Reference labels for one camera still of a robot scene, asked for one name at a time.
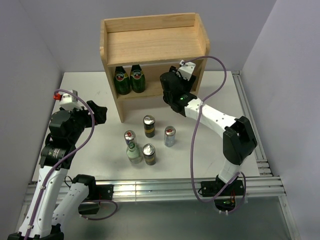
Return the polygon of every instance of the bottle label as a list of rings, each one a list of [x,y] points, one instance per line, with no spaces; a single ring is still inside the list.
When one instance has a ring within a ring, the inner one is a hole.
[[[152,157],[152,158],[149,158],[149,159],[145,158],[146,162],[152,162],[153,160],[155,160],[155,157]]]
[[[145,129],[144,132],[149,134],[149,133],[152,133],[154,130],[155,130],[155,128],[153,127],[153,128],[151,128],[149,130]]]
[[[141,78],[141,76],[144,73],[141,70],[134,70],[131,72],[131,76],[135,79],[135,80],[139,80]]]
[[[118,81],[118,82],[122,82],[125,78],[127,78],[128,75],[127,73],[122,73],[120,71],[116,71],[115,72],[115,79]]]

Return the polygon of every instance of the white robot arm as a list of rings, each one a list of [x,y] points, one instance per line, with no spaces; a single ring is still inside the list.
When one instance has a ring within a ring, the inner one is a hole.
[[[242,116],[236,118],[226,115],[190,93],[196,77],[192,75],[196,65],[192,62],[180,62],[180,68],[172,66],[169,72],[160,76],[163,100],[172,110],[197,120],[202,106],[200,123],[219,134],[223,141],[225,161],[218,179],[227,183],[237,172],[247,156],[257,146],[257,140],[250,121]]]
[[[95,178],[79,174],[72,180],[69,192],[55,209],[81,133],[85,128],[104,124],[107,119],[106,107],[97,106],[90,100],[86,102],[90,111],[86,110],[78,104],[75,96],[78,96],[77,92],[71,90],[53,97],[60,100],[61,108],[50,118],[50,133],[40,154],[37,187],[19,232],[9,235],[8,240],[63,240],[64,223],[72,213],[78,211],[80,203],[95,191]]]

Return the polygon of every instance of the gray wall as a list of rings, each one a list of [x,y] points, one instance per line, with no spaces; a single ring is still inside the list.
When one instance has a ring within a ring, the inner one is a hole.
[[[100,21],[169,13],[200,14],[211,54],[241,70],[276,0],[20,0],[64,72],[103,71]],[[208,70],[221,69],[208,61]]]
[[[0,3],[0,239],[13,233],[61,72],[18,0]]]
[[[242,80],[302,239],[320,236],[320,1],[277,0]]]

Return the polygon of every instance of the white table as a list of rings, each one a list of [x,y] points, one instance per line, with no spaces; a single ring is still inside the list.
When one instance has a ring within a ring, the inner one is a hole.
[[[203,99],[221,84],[224,73],[206,71],[203,75],[198,97]],[[95,127],[88,144],[74,157],[68,175],[95,176],[97,180],[155,180],[190,178],[190,144],[195,121],[175,113],[166,105],[162,97],[137,99],[126,102],[125,122],[121,123],[104,72],[66,72],[61,89],[77,90],[84,101],[93,100],[99,106],[106,106],[105,124]],[[224,87],[206,103],[217,110],[234,117],[243,115],[238,93],[231,72],[228,72]],[[59,110],[56,102],[53,113]],[[156,134],[147,138],[144,134],[143,117],[155,117]],[[164,145],[164,130],[172,125],[176,128],[176,142],[171,148]],[[153,166],[144,161],[131,164],[126,154],[124,132],[133,130],[138,144],[151,143],[156,148],[157,163]],[[85,129],[78,140],[79,146],[88,136]],[[212,130],[200,125],[194,146],[194,175],[196,178],[212,178],[219,174],[223,166],[222,139]],[[37,164],[32,180],[38,179]],[[248,177],[259,177],[255,155],[250,155],[243,164],[242,171]]]

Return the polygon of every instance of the cable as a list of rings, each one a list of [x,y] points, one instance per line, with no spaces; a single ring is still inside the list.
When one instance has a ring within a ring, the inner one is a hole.
[[[29,222],[29,228],[28,230],[26,231],[25,233],[25,236],[23,238],[23,240],[28,240],[28,237],[30,235],[30,232],[31,232],[31,229],[34,224],[34,221],[35,221],[35,218],[36,218],[36,214],[37,214],[37,211],[38,211],[38,208],[39,208],[39,205],[40,205],[40,202],[41,202],[41,198],[44,194],[44,190],[46,188],[46,185],[47,185],[47,182],[49,180],[49,177],[51,176],[51,174],[55,171],[55,169],[57,167],[60,166],[60,164],[62,164],[66,159],[68,159],[70,156],[74,155],[77,151],[79,151],[80,149],[82,149],[86,144],[87,142],[89,142],[90,138],[92,137],[93,133],[94,133],[94,130],[95,130],[95,117],[94,117],[94,112],[92,111],[92,109],[89,107],[89,105],[83,101],[80,97],[78,97],[77,95],[73,94],[72,92],[70,91],[67,91],[67,90],[64,90],[64,89],[57,89],[54,91],[54,95],[56,95],[58,92],[63,92],[63,93],[66,93],[66,94],[69,94],[73,97],[75,97],[76,99],[78,99],[78,101],[80,101],[89,111],[90,113],[90,116],[91,116],[91,131],[90,131],[90,134],[88,136],[88,138],[78,147],[76,148],[75,150],[73,150],[72,152],[70,152],[69,154],[67,154],[66,156],[64,156],[62,159],[60,159],[51,169],[50,171],[48,172],[48,174],[45,176],[43,182],[42,182],[42,187],[39,191],[39,195],[36,199],[36,202],[35,202],[35,205],[34,205],[34,209],[32,211],[32,214],[31,214],[31,217],[30,217],[30,222]]]
[[[246,192],[247,192],[247,181],[246,181],[245,174],[244,174],[242,171],[240,172],[240,174],[243,175],[243,180],[244,180],[243,191],[244,191],[244,192],[243,192],[243,195],[242,195],[242,198],[241,198],[240,203],[239,203],[238,205],[236,204],[235,208],[233,208],[232,210],[228,211],[228,213],[234,212],[236,209],[238,209],[240,206],[242,206],[242,205],[244,204],[244,202],[245,202],[245,196],[246,196]],[[199,190],[198,190],[198,194],[200,194],[200,195],[202,196],[203,194],[200,193],[200,191],[202,191],[202,187],[199,188]],[[236,195],[235,195],[234,191],[233,191],[233,199],[236,201]],[[219,207],[225,207],[225,206],[223,206],[223,205],[219,205],[219,204],[215,204],[215,203],[214,203],[214,205],[215,205],[216,207],[217,207],[217,206],[219,206]]]
[[[94,202],[94,203],[112,203],[115,205],[115,209],[111,214],[109,214],[108,216],[105,216],[105,217],[91,218],[91,217],[81,215],[82,218],[87,219],[87,220],[91,220],[91,221],[105,220],[105,219],[108,219],[111,216],[113,216],[116,213],[116,211],[118,210],[118,204],[112,200],[101,200],[101,199],[100,200],[90,200],[90,201],[85,201],[84,203],[92,203],[92,202]]]
[[[65,183],[65,185],[67,185],[67,186],[69,187],[69,189],[70,189],[71,186],[67,183],[66,178],[69,178],[69,179],[70,179],[71,184],[72,184],[72,178],[71,178],[70,176],[65,176],[65,177],[64,177],[64,183]]]
[[[198,59],[204,59],[204,58],[208,58],[208,59],[214,59],[216,60],[217,62],[219,62],[223,68],[223,72],[224,72],[224,79],[222,81],[222,84],[217,88],[217,90],[215,90],[213,93],[209,94],[208,96],[206,96],[202,102],[204,103],[208,98],[212,97],[213,95],[215,95],[217,92],[219,92],[222,87],[225,85],[226,83],[226,80],[227,80],[227,69],[225,67],[225,65],[223,64],[223,62],[218,59],[217,57],[214,57],[214,56],[199,56],[199,57],[196,57],[196,58],[193,58],[191,60],[188,60],[188,61],[184,61],[183,64],[185,63],[188,63],[188,62],[192,62],[192,61],[195,61],[195,60],[198,60]],[[225,189],[226,187],[228,187],[228,185],[230,183],[232,183],[237,177],[239,174],[242,174],[243,175],[243,181],[244,181],[244,194],[242,196],[242,200],[240,202],[240,204],[238,206],[236,206],[234,208],[234,210],[231,210],[230,212],[228,213],[231,213],[231,212],[234,212],[236,209],[238,209],[239,206],[242,205],[242,203],[244,202],[245,200],[245,196],[246,196],[246,176],[244,175],[243,172],[237,172],[224,186],[223,188],[220,189],[220,191],[214,195],[211,199],[209,200],[204,200],[204,199],[201,199],[199,197],[199,195],[197,194],[197,190],[196,190],[196,184],[195,184],[195,176],[194,176],[194,145],[195,145],[195,139],[196,139],[196,134],[197,134],[197,130],[198,130],[198,127],[199,127],[199,124],[200,124],[200,119],[201,119],[201,115],[202,115],[202,108],[203,108],[203,104],[200,105],[200,108],[199,108],[199,115],[198,115],[198,118],[196,120],[196,124],[195,124],[195,127],[194,127],[194,131],[193,131],[193,134],[192,134],[192,139],[191,139],[191,148],[190,148],[190,175],[191,175],[191,185],[192,185],[192,190],[193,190],[193,193],[196,197],[196,199],[198,199],[200,202],[202,203],[210,203],[210,202],[213,202]]]

